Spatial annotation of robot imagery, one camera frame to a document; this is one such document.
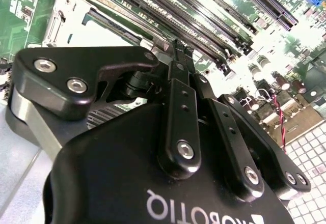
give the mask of green circuit board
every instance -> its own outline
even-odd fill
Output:
[[[0,0],[0,57],[42,43],[55,0]]]
[[[145,36],[151,40],[150,35],[144,32],[138,26],[134,26],[125,21],[120,16],[115,15],[110,10],[97,6],[92,0],[87,0],[95,5],[97,9],[105,13],[111,18],[116,19],[123,25],[129,27],[134,32]],[[155,11],[163,14],[165,23],[156,21],[155,18],[146,13],[145,5],[153,7],[152,0],[111,0],[116,5],[124,8],[126,11],[134,14],[137,18],[145,21],[156,30],[162,37],[168,41],[180,38],[169,25],[178,21],[171,18],[169,9],[167,13],[163,8],[156,8]],[[205,21],[194,12],[192,6],[186,6],[179,0],[167,0],[182,9],[184,16],[188,16],[191,20],[198,24],[206,25]],[[326,12],[325,4],[319,7],[307,3],[305,0],[277,0],[284,6],[297,20],[298,24],[292,30],[286,31],[267,14],[257,7],[251,0],[223,0],[234,10],[236,10],[248,23],[256,30],[256,33],[250,32],[243,23],[233,18],[228,11],[221,8],[214,0],[197,0],[203,4],[209,11],[214,13],[218,18],[230,27],[245,42],[253,41],[253,51],[245,56],[245,59],[235,60],[236,64],[246,63],[247,67],[257,64],[260,56],[268,57],[272,62],[279,63],[279,70],[289,80],[304,80],[308,64],[317,58],[326,48]],[[52,12],[55,0],[0,0],[0,15],[2,25],[0,26],[0,57],[5,57],[9,61],[13,61],[17,51],[24,47],[40,46],[47,28],[48,20]],[[90,18],[102,27],[105,27],[98,19]],[[181,22],[177,23],[181,32],[188,33],[190,36],[196,37],[196,33],[192,29],[184,26]],[[218,31],[214,31],[216,40],[225,45],[232,52],[239,54],[238,47],[223,37]],[[224,56],[225,53],[217,50],[217,56]],[[200,55],[196,53],[194,56],[195,66],[199,72],[215,72],[216,66],[211,62],[211,56]],[[236,88],[235,84],[228,92],[233,92]]]

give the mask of capacitor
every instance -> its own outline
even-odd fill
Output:
[[[305,88],[304,84],[299,80],[294,80],[292,82],[292,86],[298,93],[303,94],[307,92],[307,89]]]
[[[288,90],[290,88],[290,83],[283,76],[278,75],[275,80],[282,90]]]
[[[263,58],[259,61],[259,65],[267,71],[271,71],[271,62],[268,60],[268,58]]]
[[[254,80],[260,81],[264,79],[263,73],[261,72],[261,69],[259,69],[258,67],[252,68],[251,74]]]

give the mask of metal bolt head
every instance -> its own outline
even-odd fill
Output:
[[[45,60],[45,59],[36,60],[34,62],[34,67],[38,71],[45,72],[45,73],[52,73],[57,69],[56,65],[52,61]]]
[[[86,83],[79,79],[70,79],[67,81],[67,87],[74,93],[84,93],[87,90]]]
[[[235,104],[235,101],[234,101],[234,99],[233,99],[233,98],[231,98],[231,97],[228,97],[228,101],[229,101],[230,103],[232,103],[232,104]]]
[[[246,166],[244,168],[244,173],[246,174],[246,177],[248,177],[249,181],[251,181],[252,184],[258,185],[259,177],[253,169],[251,169],[249,166]]]
[[[146,52],[144,54],[145,54],[145,57],[148,58],[149,60],[151,60],[151,61],[154,60],[153,54],[151,54],[150,52]]]
[[[285,174],[286,174],[287,180],[289,180],[289,182],[291,184],[295,185],[296,180],[295,180],[294,176],[291,173],[288,173],[288,172],[286,172]]]
[[[204,76],[199,76],[199,80],[201,80],[203,83],[207,83],[207,80]]]
[[[297,174],[296,176],[299,178],[303,185],[308,185],[306,179],[304,179],[303,176],[301,176],[300,174]]]
[[[183,158],[192,159],[194,157],[194,150],[186,141],[180,141],[177,147],[179,154],[181,154]]]
[[[182,64],[177,64],[177,67],[180,69],[180,70],[184,70],[184,67]]]

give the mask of robotiq logo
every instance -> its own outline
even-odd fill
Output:
[[[181,203],[181,220],[177,220],[175,216],[176,208],[174,200],[170,200],[168,205],[167,201],[160,195],[155,194],[152,190],[148,189],[147,193],[149,194],[147,200],[147,211],[150,216],[155,220],[169,220],[171,223],[176,224],[202,224],[198,223],[199,215],[202,215],[205,219],[205,224],[264,224],[264,219],[261,215],[251,215],[252,220],[246,222],[238,218],[232,218],[228,215],[220,216],[217,212],[206,213],[200,207],[193,207],[191,210],[191,222],[189,219],[186,219],[186,207],[184,203]],[[163,209],[160,208],[160,211],[155,212],[153,210],[153,202],[159,202]]]

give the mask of black ram slot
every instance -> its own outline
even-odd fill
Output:
[[[258,31],[257,29],[241,14],[239,14],[233,7],[228,5],[223,0],[213,0],[216,2],[220,7],[222,7],[226,12],[228,12],[233,18],[243,24],[250,32],[256,34]]]
[[[253,1],[262,11],[265,12],[270,18],[282,26],[285,30],[290,31],[293,24],[289,22],[282,13],[275,9],[266,0],[251,0]]]
[[[187,20],[190,24],[196,24],[196,28],[198,29],[204,29],[202,31],[204,31],[206,33],[206,35],[210,36],[211,38],[215,39],[219,45],[225,45],[225,43],[220,40],[219,36],[217,34],[222,34],[225,38],[227,38],[229,41],[233,42],[233,43],[237,43],[238,39],[235,38],[234,36],[229,35],[228,32],[224,31],[223,28],[221,28],[220,26],[214,24],[212,21],[210,21],[210,19],[208,19],[204,14],[202,14],[201,12],[197,11],[192,5],[188,4],[186,1],[184,0],[177,0],[179,3],[181,3],[185,8],[195,12],[197,15],[201,16],[201,18],[203,18],[207,24],[210,25],[210,27],[206,27],[204,26],[202,23],[198,22],[185,8],[178,6],[177,4],[169,4],[170,0],[165,1],[165,0],[156,0],[158,2],[160,2],[161,4],[164,4],[167,8],[169,8],[171,11],[173,11],[175,14],[180,15],[181,17],[183,17],[185,20]]]
[[[153,11],[150,6],[144,3],[139,3],[140,0],[125,0],[128,4],[134,6],[134,7],[141,7],[143,9],[143,12],[155,22],[160,23],[162,26],[166,27],[167,29],[172,29],[172,33],[176,36],[180,37],[181,39],[184,39],[187,43],[189,43],[194,48],[200,50],[203,52],[203,54],[214,57],[214,60],[225,60],[226,54],[224,53],[224,50],[222,48],[218,47],[215,43],[213,45],[209,45],[208,43],[203,42],[199,38],[194,38],[191,34],[181,30],[175,23],[168,22],[166,18],[164,18],[162,15],[157,13],[156,11]]]
[[[165,6],[158,0],[138,0],[141,3],[141,7],[147,7],[151,11],[155,11],[161,16],[165,16],[165,22],[169,21],[169,24],[173,25],[176,28],[182,29],[192,38],[196,39],[199,42],[207,45],[208,48],[215,51],[217,54],[224,53],[227,46],[224,43],[217,43],[216,37],[212,34],[211,31],[205,29],[202,25],[196,25],[192,23],[187,15],[183,12],[174,12],[170,5]]]
[[[276,8],[288,21],[290,21],[293,25],[298,24],[298,20],[294,18],[294,16],[287,11],[277,0],[266,0],[271,4],[274,8]]]
[[[214,13],[212,13],[210,10],[208,10],[199,1],[197,1],[197,0],[185,0],[185,1],[188,2],[188,4],[194,6],[194,8],[196,8],[197,11],[206,15],[212,22],[214,22],[216,25],[220,26],[229,35],[233,36],[233,38],[239,38],[239,34],[234,29],[232,29],[227,24],[225,24],[225,22],[223,20],[218,18]]]

